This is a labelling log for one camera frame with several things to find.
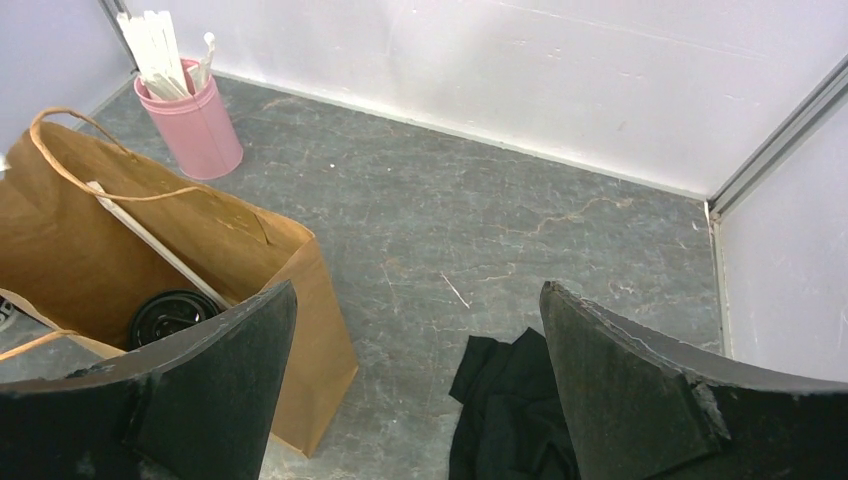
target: black panel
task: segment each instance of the black panel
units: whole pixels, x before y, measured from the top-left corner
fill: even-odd
[[[848,385],[713,355],[555,283],[540,306],[585,478],[848,478]]]
[[[66,379],[0,385],[0,478],[258,478],[296,309],[279,284]]]

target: metal frame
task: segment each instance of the metal frame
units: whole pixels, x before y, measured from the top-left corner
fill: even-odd
[[[744,199],[809,137],[848,93],[848,56],[777,127],[710,200],[710,218],[718,220]]]
[[[722,220],[774,172],[804,140],[848,100],[848,56],[819,83],[712,197],[706,202],[721,316],[722,353],[733,358],[729,305],[722,247]]]
[[[124,3],[123,0],[98,0],[98,2],[100,3],[100,8],[103,9],[103,14],[106,15],[106,18],[109,20],[109,25],[112,25],[112,30],[115,31],[115,36],[118,37],[118,41],[121,42],[121,46],[124,47],[127,57],[129,57],[132,62],[133,71],[138,71],[138,63],[135,61],[132,50],[130,50],[130,45],[124,38],[124,34],[121,32],[121,27],[118,25],[118,19],[116,18],[118,13],[123,12],[129,14],[127,4]]]

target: baseboard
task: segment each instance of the baseboard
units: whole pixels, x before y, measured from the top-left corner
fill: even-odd
[[[116,99],[119,95],[121,95],[122,93],[124,93],[124,90],[126,90],[127,88],[129,88],[129,87],[130,87],[130,85],[132,85],[133,80],[135,80],[135,73],[132,73],[132,72],[131,72],[131,73],[129,74],[129,76],[127,76],[126,81],[125,81],[123,84],[121,84],[121,86],[120,86],[120,87],[118,87],[118,89],[117,89],[117,90],[115,90],[114,92],[112,92],[112,93],[111,93],[108,97],[106,97],[106,99],[105,99],[105,100],[103,100],[102,102],[98,103],[98,104],[97,104],[97,105],[96,105],[96,106],[95,106],[95,107],[94,107],[91,111],[88,111],[88,112],[82,112],[82,113],[84,113],[84,114],[88,115],[89,117],[92,117],[92,118],[93,118],[95,115],[97,115],[98,113],[100,113],[100,111],[101,111],[101,110],[103,110],[104,108],[106,108],[106,106],[107,106],[107,105],[109,105],[110,103],[112,103],[112,102],[113,102],[113,101],[114,101],[114,100],[115,100],[115,99]],[[85,120],[79,120],[79,121],[75,122],[71,128],[72,128],[73,130],[79,130],[80,128],[82,128],[82,127],[83,127],[83,125],[87,125],[87,124],[88,124],[88,122],[86,122]]]
[[[271,84],[268,82],[255,80],[249,77],[244,77],[241,75],[233,74],[230,72],[222,72],[222,71],[214,71],[215,75],[229,78],[232,80],[237,80],[240,82],[248,83],[251,85],[256,85],[259,87],[270,88],[271,90],[276,90],[278,92],[287,93],[290,95],[296,95],[298,97],[308,98],[310,100],[315,100],[322,103],[327,103],[330,105],[335,105],[342,108],[347,108],[350,110],[355,110],[362,113],[367,113],[370,115],[375,115],[378,117],[387,118],[389,120],[394,120],[396,122],[406,123],[409,125],[414,125],[417,127],[426,128],[428,130],[433,130],[436,132],[444,133],[447,135],[452,135],[459,138],[464,138],[467,140],[472,140],[475,142],[479,142],[485,145],[491,145],[498,148],[503,148],[505,150],[510,150],[513,152],[518,152],[526,155],[531,155],[534,157],[542,158],[545,160],[550,160],[557,163],[562,163],[571,167],[579,168],[581,170],[586,170],[593,173],[598,173],[601,175],[606,175],[608,177],[617,178],[620,180],[625,180],[628,182],[636,183],[639,185],[644,185],[649,188],[653,188],[656,190],[661,190],[664,192],[672,193],[675,195],[680,195],[687,198],[692,198],[696,200],[706,200],[706,197],[702,194],[697,194],[694,192],[690,192],[687,190],[678,189],[675,187],[671,187],[669,185],[664,185],[656,182],[652,182],[646,180],[644,178],[633,177],[630,175],[625,175],[620,172],[616,172],[613,170],[608,170],[605,168],[600,168],[585,162],[575,161],[571,158],[567,158],[562,156],[561,154],[549,152],[537,148],[525,147],[522,145],[516,145],[514,143],[510,143],[508,140],[496,138],[494,136],[486,136],[481,135],[477,132],[473,132],[470,130],[464,130],[460,128],[455,128],[452,126],[443,125],[437,122],[424,120],[420,118],[410,117],[407,114],[404,114],[400,111],[393,111],[390,107],[385,105],[380,105],[371,102],[364,101],[352,101],[349,98],[341,98],[340,96],[334,95],[332,92],[327,91],[314,91],[306,88],[301,88],[296,85],[278,85]]]
[[[727,301],[727,281],[724,270],[724,252],[721,241],[721,221],[712,221],[709,219],[709,210],[707,210],[708,224],[710,226],[710,245],[713,251],[713,269],[715,270],[716,292],[718,294],[718,311],[721,320],[721,353],[727,357],[733,358],[733,335],[730,325],[729,304]]]

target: marble-patterned floor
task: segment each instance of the marble-patterned floor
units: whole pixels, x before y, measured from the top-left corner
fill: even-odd
[[[541,331],[545,280],[719,349],[700,202],[219,79],[245,159],[211,182],[311,228],[361,369],[319,451],[269,443],[264,479],[444,479],[469,335]],[[176,166],[134,94],[96,118]]]

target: black fabric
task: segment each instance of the black fabric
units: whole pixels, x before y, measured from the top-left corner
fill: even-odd
[[[450,396],[463,404],[450,480],[573,480],[577,461],[545,337],[469,337]]]

